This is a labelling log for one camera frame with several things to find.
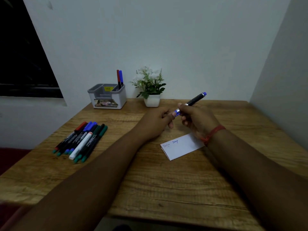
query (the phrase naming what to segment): person's right arm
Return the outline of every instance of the person's right arm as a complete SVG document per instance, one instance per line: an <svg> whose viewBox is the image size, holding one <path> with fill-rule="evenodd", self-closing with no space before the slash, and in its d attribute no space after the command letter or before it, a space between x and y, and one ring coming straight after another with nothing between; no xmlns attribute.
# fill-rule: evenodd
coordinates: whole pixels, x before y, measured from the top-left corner
<svg viewBox="0 0 308 231"><path fill-rule="evenodd" d="M179 104L183 125L205 137L219 124L206 107ZM262 221L276 230L308 230L308 181L267 158L228 130L208 143L220 165L242 188Z"/></svg>

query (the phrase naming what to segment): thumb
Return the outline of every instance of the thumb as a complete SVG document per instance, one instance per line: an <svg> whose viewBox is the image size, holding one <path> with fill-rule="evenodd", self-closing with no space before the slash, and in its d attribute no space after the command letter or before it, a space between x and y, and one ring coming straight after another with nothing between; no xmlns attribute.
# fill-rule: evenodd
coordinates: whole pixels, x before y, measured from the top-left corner
<svg viewBox="0 0 308 231"><path fill-rule="evenodd" d="M194 107L179 103L179 110L183 113L191 115L194 112Z"/></svg>
<svg viewBox="0 0 308 231"><path fill-rule="evenodd" d="M165 123L166 125L167 125L168 123L170 123L170 122L174 119L174 115L175 115L174 112L168 113L168 114L163 118L164 123Z"/></svg>

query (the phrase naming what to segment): forearm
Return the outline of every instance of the forearm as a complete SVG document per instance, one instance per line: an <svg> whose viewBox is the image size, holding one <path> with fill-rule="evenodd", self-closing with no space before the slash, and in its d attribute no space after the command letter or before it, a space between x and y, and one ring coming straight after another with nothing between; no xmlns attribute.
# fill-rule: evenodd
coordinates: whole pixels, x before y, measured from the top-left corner
<svg viewBox="0 0 308 231"><path fill-rule="evenodd" d="M46 195L12 230L94 230L145 142L134 129Z"/></svg>
<svg viewBox="0 0 308 231"><path fill-rule="evenodd" d="M264 222L279 230L306 230L308 183L268 159L227 130L217 132L210 151L233 177Z"/></svg>

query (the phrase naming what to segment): folded white paper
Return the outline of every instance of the folded white paper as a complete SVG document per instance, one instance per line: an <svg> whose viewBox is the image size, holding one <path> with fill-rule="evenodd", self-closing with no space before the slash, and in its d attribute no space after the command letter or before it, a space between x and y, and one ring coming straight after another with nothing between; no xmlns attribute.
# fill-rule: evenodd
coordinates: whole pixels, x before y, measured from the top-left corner
<svg viewBox="0 0 308 231"><path fill-rule="evenodd" d="M168 159L173 160L197 150L200 147L204 147L204 143L197 139L193 133L190 133L177 139L170 140L166 143L162 143L160 146Z"/></svg>

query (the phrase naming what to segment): yellow label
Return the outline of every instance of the yellow label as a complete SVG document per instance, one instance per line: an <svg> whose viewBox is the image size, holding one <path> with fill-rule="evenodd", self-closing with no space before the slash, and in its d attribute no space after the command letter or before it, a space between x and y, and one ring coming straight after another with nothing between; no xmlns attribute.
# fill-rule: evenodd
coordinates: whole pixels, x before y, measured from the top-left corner
<svg viewBox="0 0 308 231"><path fill-rule="evenodd" d="M104 87L105 91L111 91L113 87Z"/></svg>

